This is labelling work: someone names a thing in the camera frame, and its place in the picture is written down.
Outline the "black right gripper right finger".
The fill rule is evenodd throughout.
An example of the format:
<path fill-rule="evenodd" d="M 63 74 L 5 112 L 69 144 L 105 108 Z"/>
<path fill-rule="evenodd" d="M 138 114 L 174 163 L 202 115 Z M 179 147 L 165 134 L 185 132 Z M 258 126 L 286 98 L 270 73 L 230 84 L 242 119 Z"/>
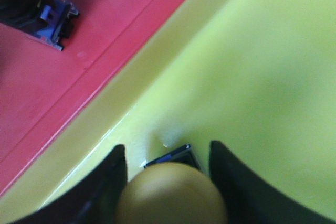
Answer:
<path fill-rule="evenodd" d="M 209 173 L 229 223 L 333 223 L 272 187 L 220 141 L 210 143 Z"/>

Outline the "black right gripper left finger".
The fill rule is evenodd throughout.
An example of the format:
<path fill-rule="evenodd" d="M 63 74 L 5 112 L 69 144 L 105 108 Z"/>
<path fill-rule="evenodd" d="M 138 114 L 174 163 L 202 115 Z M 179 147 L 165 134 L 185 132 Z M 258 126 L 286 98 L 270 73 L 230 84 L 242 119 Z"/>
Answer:
<path fill-rule="evenodd" d="M 73 188 L 14 223 L 115 223 L 117 202 L 126 184 L 125 147 L 119 144 Z"/>

